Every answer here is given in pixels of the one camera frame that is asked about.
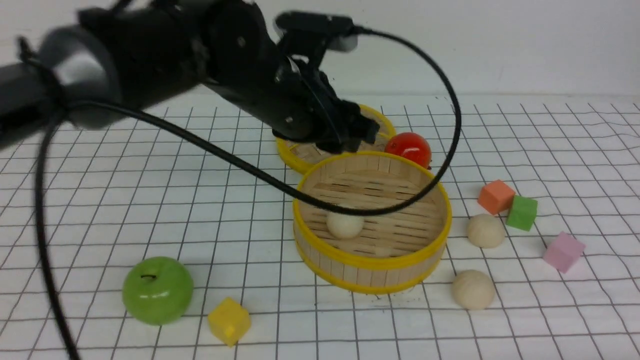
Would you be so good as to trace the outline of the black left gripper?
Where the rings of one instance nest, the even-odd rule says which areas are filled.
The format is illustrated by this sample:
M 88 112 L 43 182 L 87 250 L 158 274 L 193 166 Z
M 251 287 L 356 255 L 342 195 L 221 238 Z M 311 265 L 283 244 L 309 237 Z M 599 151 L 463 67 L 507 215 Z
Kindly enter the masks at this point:
M 380 130 L 354 102 L 343 102 L 320 67 L 278 48 L 256 3 L 217 0 L 205 10 L 205 86 L 263 121 L 287 141 L 317 143 L 332 155 L 373 145 Z

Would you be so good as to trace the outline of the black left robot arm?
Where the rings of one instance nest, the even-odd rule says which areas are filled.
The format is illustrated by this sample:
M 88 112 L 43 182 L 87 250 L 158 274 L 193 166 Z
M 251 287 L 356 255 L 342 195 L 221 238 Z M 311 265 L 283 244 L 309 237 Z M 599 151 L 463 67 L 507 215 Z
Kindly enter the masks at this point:
M 279 41 L 247 0 L 153 0 L 126 11 L 90 7 L 46 34 L 39 49 L 1 67 L 1 145 L 43 128 L 57 102 L 107 101 L 141 111 L 199 85 L 265 123 L 275 137 L 355 152 L 379 124 L 340 99 L 320 70 L 328 50 L 358 44 L 340 14 L 286 11 Z

